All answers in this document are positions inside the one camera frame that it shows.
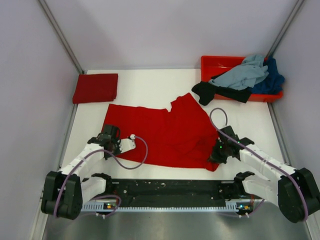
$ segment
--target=light blue cloth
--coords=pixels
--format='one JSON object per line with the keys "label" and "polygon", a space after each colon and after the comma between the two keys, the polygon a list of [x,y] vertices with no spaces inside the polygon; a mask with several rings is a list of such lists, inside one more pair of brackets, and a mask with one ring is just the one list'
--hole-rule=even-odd
{"label": "light blue cloth", "polygon": [[268,76],[268,66],[264,65],[265,57],[255,54],[246,57],[241,65],[235,66],[216,79],[211,79],[209,83],[217,87],[243,90],[247,87],[253,88],[261,83]]}

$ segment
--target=red plastic bin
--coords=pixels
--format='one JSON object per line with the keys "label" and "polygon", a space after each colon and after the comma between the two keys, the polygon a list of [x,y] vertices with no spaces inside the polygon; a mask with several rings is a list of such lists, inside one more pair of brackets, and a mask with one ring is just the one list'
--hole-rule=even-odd
{"label": "red plastic bin", "polygon": [[[209,82],[211,77],[223,74],[237,65],[240,65],[245,58],[242,56],[202,56],[201,57],[201,80]],[[273,103],[275,100],[282,98],[283,92],[276,95],[270,94],[251,94],[248,101]],[[231,98],[214,95],[214,99],[233,100]]]}

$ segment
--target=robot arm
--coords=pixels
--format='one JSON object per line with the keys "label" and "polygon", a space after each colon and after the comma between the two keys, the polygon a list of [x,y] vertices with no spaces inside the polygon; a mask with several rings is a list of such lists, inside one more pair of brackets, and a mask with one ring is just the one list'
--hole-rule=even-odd
{"label": "robot arm", "polygon": [[259,196],[279,207],[283,215],[291,222],[302,221],[305,216],[304,206],[296,187],[287,176],[289,175],[298,184],[303,194],[308,215],[320,209],[320,192],[312,173],[308,169],[296,169],[277,161],[260,150],[250,139],[239,139],[231,126],[226,126],[220,131],[263,159],[261,160],[251,151],[241,147],[219,132],[219,139],[213,148],[209,161],[226,163],[229,156],[234,157],[253,167],[266,178],[263,179],[249,171],[238,173],[234,182],[238,185],[236,189],[239,190],[240,195],[247,193]]}
{"label": "robot arm", "polygon": [[[97,137],[92,137],[72,162],[58,172],[51,171],[47,174],[41,204],[43,213],[53,215],[63,182],[77,165],[79,165],[77,169],[66,181],[57,216],[75,219],[80,214],[83,204],[106,191],[109,176],[93,172],[93,166],[103,163],[110,157],[102,150],[119,155],[136,148],[133,135],[130,138],[119,139],[119,132],[117,127],[105,125],[103,131]],[[94,151],[97,152],[84,160],[85,156]]]}

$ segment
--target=metal pole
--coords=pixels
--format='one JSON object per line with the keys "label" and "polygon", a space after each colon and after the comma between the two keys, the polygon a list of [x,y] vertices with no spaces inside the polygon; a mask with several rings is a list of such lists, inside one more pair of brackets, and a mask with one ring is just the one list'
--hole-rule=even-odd
{"label": "metal pole", "polygon": [[49,20],[49,23],[51,24],[51,26],[53,27],[57,37],[59,38],[60,42],[62,43],[62,46],[64,48],[64,50],[66,51],[66,53],[68,54],[68,56],[70,57],[71,61],[73,62],[75,68],[77,69],[77,71],[79,72],[79,74],[83,74],[84,70],[82,69],[80,63],[78,62],[74,52],[72,51],[69,43],[67,42],[63,32],[61,31],[55,17],[53,16],[47,2],[45,0],[37,0],[37,2],[39,3],[40,7],[42,8],[45,16],[47,17],[47,19]]}
{"label": "metal pole", "polygon": [[281,43],[282,39],[284,38],[285,34],[287,33],[288,28],[291,26],[293,20],[296,18],[298,12],[302,9],[303,4],[306,0],[297,0],[292,11],[289,14],[289,17],[285,21],[284,25],[282,26],[280,32],[276,36],[269,52],[267,53],[266,57],[272,57],[277,50],[279,44]]}

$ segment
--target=red cloth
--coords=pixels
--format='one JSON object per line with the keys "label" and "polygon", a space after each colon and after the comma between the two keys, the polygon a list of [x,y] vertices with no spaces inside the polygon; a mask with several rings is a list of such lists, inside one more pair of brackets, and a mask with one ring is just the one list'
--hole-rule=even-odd
{"label": "red cloth", "polygon": [[118,74],[80,74],[74,104],[111,102],[117,96]]}
{"label": "red cloth", "polygon": [[[104,124],[120,128],[121,138],[135,134],[149,148],[147,164],[176,168],[205,168],[215,171],[216,163],[207,161],[218,138],[209,116],[190,93],[178,97],[167,109],[150,109],[110,104]],[[136,149],[119,157],[141,162],[146,154],[142,141]]]}

